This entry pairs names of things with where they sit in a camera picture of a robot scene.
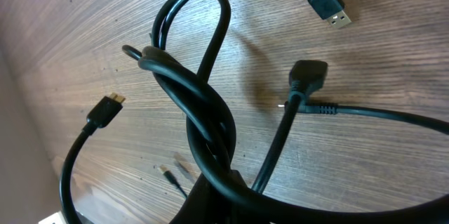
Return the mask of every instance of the cable connector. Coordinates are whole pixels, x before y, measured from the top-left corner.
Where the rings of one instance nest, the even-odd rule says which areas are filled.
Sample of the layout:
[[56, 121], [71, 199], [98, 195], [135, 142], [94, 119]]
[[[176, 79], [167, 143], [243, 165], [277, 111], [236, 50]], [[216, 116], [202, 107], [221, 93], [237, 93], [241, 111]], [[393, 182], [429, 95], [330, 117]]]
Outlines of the cable connector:
[[173, 175], [173, 173], [171, 173], [170, 170], [168, 170], [164, 165], [160, 165], [158, 168], [159, 172], [162, 173], [162, 175], [164, 177], [166, 177], [166, 179], [168, 180], [168, 182], [172, 185], [174, 185], [176, 187], [176, 189], [178, 189], [182, 196], [186, 199], [187, 193], [185, 193], [185, 191], [182, 189], [181, 185], [178, 183], [176, 177]]
[[103, 99], [88, 113], [88, 125], [91, 125], [92, 128], [95, 127], [96, 129], [106, 127], [120, 112], [121, 108], [123, 108], [121, 104], [124, 101], [125, 97], [115, 93], [112, 93], [109, 97], [103, 97]]
[[351, 23], [344, 12], [343, 0], [307, 0], [322, 20], [327, 20], [334, 28], [341, 28]]
[[301, 97], [301, 104], [305, 104], [309, 96], [321, 89], [328, 73], [328, 63], [319, 60], [299, 60], [290, 72], [291, 85], [288, 100], [294, 95]]

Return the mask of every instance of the usb connector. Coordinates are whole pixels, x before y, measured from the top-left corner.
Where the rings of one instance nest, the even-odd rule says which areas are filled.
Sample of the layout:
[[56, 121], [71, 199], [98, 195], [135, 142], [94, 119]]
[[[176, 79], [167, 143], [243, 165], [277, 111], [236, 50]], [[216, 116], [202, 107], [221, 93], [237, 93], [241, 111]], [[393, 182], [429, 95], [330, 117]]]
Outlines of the usb connector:
[[341, 28], [351, 23], [351, 19], [346, 15], [344, 10], [341, 10], [337, 14], [334, 14], [326, 19], [329, 24], [334, 28]]
[[170, 184], [174, 185], [181, 192], [182, 196], [184, 196], [185, 199], [188, 197], [187, 193], [185, 193], [185, 191], [182, 189], [181, 185], [178, 183], [176, 177], [171, 173], [171, 171], [169, 171], [164, 165], [160, 165], [157, 169], [162, 173], [164, 177], [167, 178]]
[[327, 20], [334, 28], [341, 28], [351, 23], [344, 12], [343, 0], [307, 0], [322, 20]]
[[87, 122], [92, 127], [102, 129], [120, 112], [121, 104], [125, 97], [119, 94], [111, 94], [103, 99], [88, 113]]

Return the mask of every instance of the wood grain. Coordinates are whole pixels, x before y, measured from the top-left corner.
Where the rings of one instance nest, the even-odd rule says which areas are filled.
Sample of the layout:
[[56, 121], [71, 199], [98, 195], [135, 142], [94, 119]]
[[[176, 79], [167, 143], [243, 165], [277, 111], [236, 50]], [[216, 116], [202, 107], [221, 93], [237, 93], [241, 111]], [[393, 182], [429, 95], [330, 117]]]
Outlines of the wood grain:
[[[121, 52], [143, 48], [166, 0], [1, 0], [1, 50], [55, 172], [86, 113], [112, 91], [125, 108], [77, 160], [76, 207], [94, 223], [167, 223], [183, 199], [154, 169], [181, 154], [199, 174], [185, 115], [150, 73]], [[210, 85], [234, 115], [232, 167], [251, 184], [263, 162], [299, 59], [325, 60], [315, 98], [449, 120], [449, 1], [344, 0], [354, 20], [334, 30], [307, 0], [229, 0], [232, 21]], [[220, 14], [191, 0], [176, 17], [168, 52], [195, 71]], [[332, 211], [381, 211], [449, 191], [449, 143], [430, 130], [380, 119], [300, 115], [266, 195]]]

